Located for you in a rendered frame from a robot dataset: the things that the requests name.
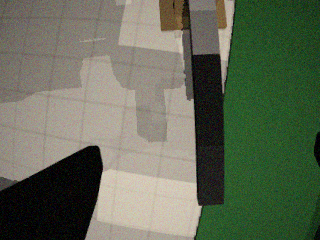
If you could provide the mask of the green mat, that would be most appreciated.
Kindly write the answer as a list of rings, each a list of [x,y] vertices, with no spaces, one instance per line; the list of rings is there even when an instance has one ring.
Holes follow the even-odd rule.
[[[236,0],[224,88],[224,204],[195,240],[316,240],[320,0]]]

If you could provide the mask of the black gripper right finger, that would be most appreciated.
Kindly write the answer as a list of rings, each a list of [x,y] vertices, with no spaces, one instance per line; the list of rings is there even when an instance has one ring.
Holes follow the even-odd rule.
[[[320,132],[317,132],[315,147],[313,147],[313,155],[316,157],[316,163],[319,163],[320,167]]]

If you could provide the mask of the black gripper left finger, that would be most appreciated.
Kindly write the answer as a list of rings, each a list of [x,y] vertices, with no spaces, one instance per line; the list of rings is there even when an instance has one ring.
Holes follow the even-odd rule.
[[[0,240],[85,240],[103,172],[88,145],[0,191]]]

